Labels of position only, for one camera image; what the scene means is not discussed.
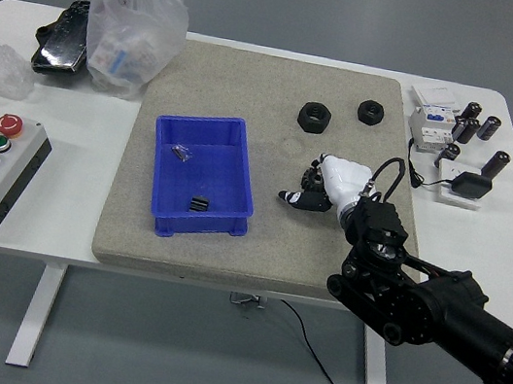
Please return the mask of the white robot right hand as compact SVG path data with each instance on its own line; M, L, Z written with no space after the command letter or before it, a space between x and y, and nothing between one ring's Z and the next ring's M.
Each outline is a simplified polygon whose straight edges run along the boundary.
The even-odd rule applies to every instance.
M301 176L300 192L283 190L278 196L297 210L322 213L335 209L341 221L353 212L372 175L367 166L321 154Z

